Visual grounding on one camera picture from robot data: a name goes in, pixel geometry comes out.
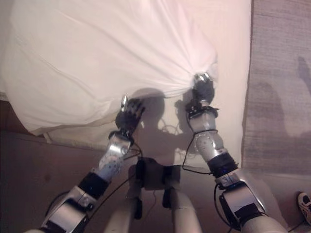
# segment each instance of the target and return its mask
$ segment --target white cloth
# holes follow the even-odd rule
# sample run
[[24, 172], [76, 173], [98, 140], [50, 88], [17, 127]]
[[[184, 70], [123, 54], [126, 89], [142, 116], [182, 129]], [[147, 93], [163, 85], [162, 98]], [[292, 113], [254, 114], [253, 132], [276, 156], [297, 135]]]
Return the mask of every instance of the white cloth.
[[175, 0], [16, 0], [11, 25], [4, 88], [32, 132], [102, 119], [141, 89], [179, 95], [216, 62]]
[[[219, 79], [212, 102], [212, 106], [220, 109], [216, 126], [225, 147], [241, 165], [242, 121], [250, 60], [251, 1], [182, 0], [182, 3], [216, 48]], [[137, 133], [137, 142], [144, 156], [155, 158], [164, 165], [183, 162], [191, 132], [185, 123], [184, 112], [179, 112], [182, 106], [178, 106], [178, 110], [175, 107], [175, 103], [182, 99], [182, 96], [177, 96], [148, 104], [143, 117], [147, 127], [139, 127]], [[49, 135], [53, 142], [75, 146], [87, 144], [94, 149], [104, 148], [107, 144], [100, 127], [68, 128], [52, 131]], [[187, 159], [187, 162], [193, 166], [204, 166], [202, 158], [193, 153], [191, 148], [190, 156], [187, 156], [191, 161]]]

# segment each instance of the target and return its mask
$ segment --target white pillow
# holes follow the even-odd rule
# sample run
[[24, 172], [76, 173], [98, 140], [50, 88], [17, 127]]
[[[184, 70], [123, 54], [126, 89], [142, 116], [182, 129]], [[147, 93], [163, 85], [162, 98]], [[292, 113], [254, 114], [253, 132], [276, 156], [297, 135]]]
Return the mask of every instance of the white pillow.
[[216, 62], [175, 0], [16, 0], [11, 24], [2, 77], [29, 131], [89, 124], [144, 88], [182, 94]]

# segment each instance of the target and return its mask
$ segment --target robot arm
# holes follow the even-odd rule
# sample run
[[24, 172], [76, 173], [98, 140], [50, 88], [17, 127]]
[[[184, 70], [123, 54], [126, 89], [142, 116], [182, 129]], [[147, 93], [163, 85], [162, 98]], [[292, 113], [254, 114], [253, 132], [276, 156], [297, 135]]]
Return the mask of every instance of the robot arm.
[[92, 169], [82, 181], [46, 216], [39, 230], [27, 233], [79, 233], [88, 223], [88, 211], [93, 210], [98, 198], [104, 194], [111, 179], [123, 165], [123, 158], [134, 143], [135, 131], [144, 108], [137, 99], [124, 97], [116, 117], [119, 131], [111, 132], [106, 153], [97, 168]]
[[193, 99], [186, 106], [186, 111], [188, 123], [195, 134], [193, 142], [215, 177], [216, 184], [224, 190], [219, 199], [229, 224], [245, 233], [287, 232], [266, 215], [253, 184], [224, 147], [215, 125], [217, 109], [209, 105], [214, 89], [207, 73], [195, 76], [192, 92]]

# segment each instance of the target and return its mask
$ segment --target sneaker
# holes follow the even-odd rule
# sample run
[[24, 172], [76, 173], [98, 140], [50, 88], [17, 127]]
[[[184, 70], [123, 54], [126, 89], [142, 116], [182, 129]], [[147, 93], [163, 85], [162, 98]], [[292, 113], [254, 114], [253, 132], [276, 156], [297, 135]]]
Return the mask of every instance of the sneaker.
[[306, 193], [300, 193], [297, 198], [298, 206], [307, 223], [311, 225], [311, 200]]

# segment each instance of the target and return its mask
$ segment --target black wire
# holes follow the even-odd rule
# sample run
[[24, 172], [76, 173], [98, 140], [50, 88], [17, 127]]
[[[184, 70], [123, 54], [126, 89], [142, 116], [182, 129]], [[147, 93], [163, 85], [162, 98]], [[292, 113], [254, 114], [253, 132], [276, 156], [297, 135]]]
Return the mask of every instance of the black wire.
[[210, 174], [213, 174], [213, 173], [211, 173], [211, 172], [200, 172], [200, 171], [194, 171], [194, 170], [185, 168], [185, 161], [186, 161], [186, 158], [187, 158], [187, 154], [188, 154], [189, 149], [190, 149], [190, 146], [191, 146], [191, 144], [192, 144], [192, 142], [193, 142], [193, 140], [194, 140], [194, 137], [195, 137], [195, 134], [192, 136], [192, 139], [191, 139], [191, 141], [190, 141], [190, 143], [189, 143], [189, 145], [188, 145], [188, 147], [187, 147], [186, 155], [185, 155], [183, 164], [182, 164], [182, 166], [181, 166], [182, 169], [185, 170], [185, 171], [191, 171], [191, 172], [193, 172], [193, 173], [203, 174], [203, 175], [210, 175]]
[[[193, 129], [192, 129], [192, 127], [191, 127], [191, 125], [190, 125], [190, 123], [189, 123], [189, 121], [188, 121], [187, 112], [185, 112], [185, 113], [186, 113], [186, 121], [187, 121], [187, 124], [188, 124], [189, 128], [193, 131]], [[189, 149], [190, 149], [190, 146], [191, 146], [191, 144], [192, 144], [192, 142], [193, 142], [193, 140], [194, 140], [194, 137], [195, 137], [195, 134], [193, 134], [192, 139], [191, 139], [191, 141], [190, 141], [190, 143], [189, 143], [189, 145], [188, 145], [188, 147], [187, 147], [186, 155], [185, 155], [185, 158], [184, 158], [184, 161], [183, 161], [183, 164], [182, 164], [181, 167], [182, 167], [182, 169], [185, 170], [185, 171], [190, 171], [190, 172], [193, 172], [193, 173], [203, 174], [203, 175], [211, 175], [211, 174], [213, 174], [212, 172], [200, 172], [200, 171], [194, 171], [194, 170], [185, 168], [185, 162], [186, 162], [186, 159], [187, 159], [187, 154], [188, 154]]]
[[138, 150], [139, 150], [139, 152], [140, 152], [140, 154], [141, 154], [141, 157], [143, 157], [142, 150], [141, 150], [140, 146], [137, 145], [136, 142], [134, 142], [134, 145], [138, 148]]
[[48, 208], [47, 208], [47, 210], [46, 210], [46, 212], [45, 212], [44, 217], [46, 217], [46, 216], [48, 215], [48, 213], [49, 213], [49, 211], [51, 210], [51, 207], [52, 207], [52, 205], [54, 204], [54, 202], [55, 202], [57, 199], [59, 199], [61, 196], [65, 195], [65, 194], [67, 194], [67, 193], [69, 193], [69, 191], [62, 192], [62, 193], [58, 194], [58, 195], [50, 202], [50, 204], [49, 204], [49, 206], [48, 206]]
[[94, 213], [92, 214], [92, 216], [89, 218], [89, 222], [91, 221], [91, 219], [94, 217], [94, 215], [97, 213], [97, 211], [99, 211], [99, 209], [101, 208], [101, 206], [115, 193], [117, 192], [126, 182], [128, 182], [131, 178], [133, 178], [135, 176], [135, 174], [133, 174], [132, 176], [130, 176], [129, 178], [127, 178], [125, 181], [123, 181], [115, 190], [113, 190], [102, 202], [101, 204], [97, 207], [97, 209], [94, 211]]
[[295, 230], [296, 228], [300, 227], [301, 224], [303, 224], [305, 222], [305, 220], [303, 220], [301, 223], [299, 223], [298, 225], [296, 225], [295, 227], [291, 228], [288, 232], [292, 232], [293, 230]]
[[137, 145], [137, 143], [134, 143], [134, 145], [137, 147], [137, 149], [131, 148], [130, 150], [131, 151], [138, 151], [138, 153], [137, 154], [133, 154], [133, 155], [128, 156], [128, 157], [125, 157], [124, 160], [131, 159], [131, 158], [139, 156], [139, 155], [141, 156], [141, 158], [143, 157], [142, 150], [141, 150], [140, 146]]
[[220, 212], [219, 212], [219, 210], [218, 210], [217, 202], [216, 202], [216, 190], [217, 190], [217, 187], [218, 187], [218, 184], [216, 184], [216, 185], [215, 185], [215, 188], [214, 188], [214, 205], [215, 205], [216, 212], [217, 212], [218, 216], [221, 218], [221, 220], [224, 222], [224, 224], [227, 225], [228, 227], [232, 228], [232, 226], [230, 225], [230, 223], [228, 223], [228, 222], [223, 218], [223, 216], [220, 214]]

